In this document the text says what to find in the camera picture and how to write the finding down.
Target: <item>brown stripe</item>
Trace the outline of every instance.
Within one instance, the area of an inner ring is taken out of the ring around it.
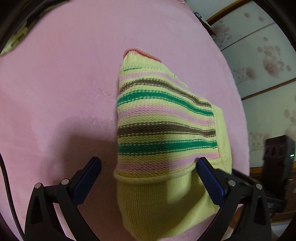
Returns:
[[[201,130],[177,123],[138,123],[135,125],[121,126],[117,129],[117,137],[126,135],[139,136],[148,134],[198,134],[204,137],[213,137],[216,135],[215,129]]]
[[[203,102],[200,101],[198,98],[196,98],[193,95],[190,95],[178,88],[173,87],[172,85],[170,85],[169,83],[160,81],[158,79],[151,79],[151,78],[147,78],[147,79],[137,79],[133,82],[127,83],[124,86],[122,86],[120,88],[120,94],[124,91],[126,91],[128,88],[135,86],[135,85],[151,85],[151,86],[161,86],[164,87],[168,90],[171,90],[179,95],[182,95],[190,100],[192,100],[195,104],[199,105],[199,106],[204,106],[204,107],[212,107],[210,103],[208,102]]]

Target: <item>black cable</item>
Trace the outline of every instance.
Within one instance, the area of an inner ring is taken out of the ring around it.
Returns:
[[[1,166],[2,174],[3,174],[4,184],[5,184],[5,188],[6,188],[6,194],[7,194],[8,203],[10,206],[13,220],[15,221],[15,225],[17,226],[17,230],[19,231],[22,239],[25,240],[25,234],[24,234],[24,231],[22,230],[22,227],[20,225],[20,221],[17,218],[17,213],[15,211],[15,206],[13,204],[11,190],[10,190],[10,186],[9,186],[8,175],[7,175],[6,167],[5,167],[4,160],[2,158],[1,153],[0,153],[0,166]]]

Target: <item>black device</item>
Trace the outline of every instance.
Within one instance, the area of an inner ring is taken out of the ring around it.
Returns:
[[[295,142],[286,135],[265,141],[260,182],[270,213],[282,213],[287,205],[287,188],[292,173]]]

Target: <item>pink fleece surface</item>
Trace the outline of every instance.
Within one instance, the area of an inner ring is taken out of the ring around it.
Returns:
[[[35,183],[58,184],[98,156],[102,172],[79,209],[100,240],[134,240],[122,225],[112,175],[118,72],[132,47],[159,57],[190,91],[223,110],[233,167],[249,172],[246,119],[232,74],[187,5],[73,0],[0,58],[0,151],[23,228]],[[0,212],[17,234],[3,181]],[[210,220],[168,240],[195,241]]]

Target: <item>wall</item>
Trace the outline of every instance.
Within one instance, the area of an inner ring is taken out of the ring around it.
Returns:
[[[217,12],[234,3],[235,0],[186,0],[190,9],[209,19]]]
[[[287,134],[296,141],[295,90],[296,82],[293,82],[243,101],[249,132],[250,167],[262,166],[265,139]]]
[[[256,3],[212,25],[212,36],[232,71],[241,97],[296,78],[296,52],[278,25]],[[243,101],[250,166],[262,166],[264,140],[296,139],[296,82]]]

